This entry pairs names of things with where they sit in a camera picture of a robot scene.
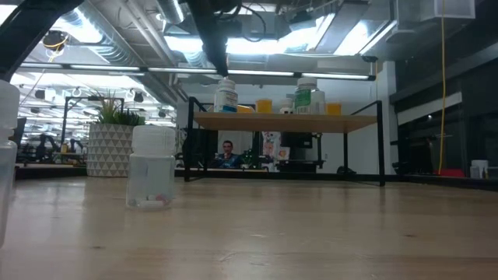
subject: man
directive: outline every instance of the man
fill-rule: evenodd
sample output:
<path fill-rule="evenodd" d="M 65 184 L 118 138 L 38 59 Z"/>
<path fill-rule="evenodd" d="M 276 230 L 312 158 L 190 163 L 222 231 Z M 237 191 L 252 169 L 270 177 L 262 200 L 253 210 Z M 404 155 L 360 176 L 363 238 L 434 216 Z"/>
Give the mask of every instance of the man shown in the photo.
<path fill-rule="evenodd" d="M 215 158 L 215 167 L 218 168 L 239 168 L 240 157 L 232 153 L 233 143 L 230 140 L 223 142 L 223 154 Z"/>

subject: wooden shelf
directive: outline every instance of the wooden shelf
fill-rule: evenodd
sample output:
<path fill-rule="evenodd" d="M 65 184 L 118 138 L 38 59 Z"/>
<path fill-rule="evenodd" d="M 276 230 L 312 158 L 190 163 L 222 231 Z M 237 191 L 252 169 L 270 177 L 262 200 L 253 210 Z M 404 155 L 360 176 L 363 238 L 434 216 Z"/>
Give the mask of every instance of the wooden shelf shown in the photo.
<path fill-rule="evenodd" d="M 194 120 L 213 131 L 287 131 L 350 133 L 377 123 L 375 116 L 299 114 L 194 113 Z"/>

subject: white planter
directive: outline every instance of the white planter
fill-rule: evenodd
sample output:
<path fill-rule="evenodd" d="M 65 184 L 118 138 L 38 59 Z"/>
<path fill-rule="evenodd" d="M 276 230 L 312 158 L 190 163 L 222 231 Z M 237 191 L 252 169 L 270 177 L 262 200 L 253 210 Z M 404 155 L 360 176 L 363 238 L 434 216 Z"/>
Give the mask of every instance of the white planter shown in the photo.
<path fill-rule="evenodd" d="M 91 124 L 86 172 L 91 177 L 127 177 L 133 127 Z"/>

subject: red object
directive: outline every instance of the red object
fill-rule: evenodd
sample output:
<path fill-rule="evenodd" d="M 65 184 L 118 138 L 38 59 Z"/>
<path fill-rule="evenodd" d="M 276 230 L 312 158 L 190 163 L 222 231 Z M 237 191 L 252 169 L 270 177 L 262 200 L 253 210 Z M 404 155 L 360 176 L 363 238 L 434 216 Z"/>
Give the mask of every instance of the red object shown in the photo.
<path fill-rule="evenodd" d="M 458 178 L 465 178 L 465 174 L 462 170 L 459 169 L 443 169 L 441 170 L 441 176 L 445 177 L 458 177 Z"/>

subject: geometric patterned planter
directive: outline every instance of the geometric patterned planter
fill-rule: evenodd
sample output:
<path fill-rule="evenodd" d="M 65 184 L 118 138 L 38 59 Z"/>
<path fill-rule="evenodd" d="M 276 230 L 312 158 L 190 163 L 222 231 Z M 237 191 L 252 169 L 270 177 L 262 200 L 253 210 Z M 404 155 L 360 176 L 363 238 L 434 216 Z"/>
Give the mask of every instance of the geometric patterned planter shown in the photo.
<path fill-rule="evenodd" d="M 91 124 L 86 172 L 91 177 L 127 177 L 133 127 Z"/>

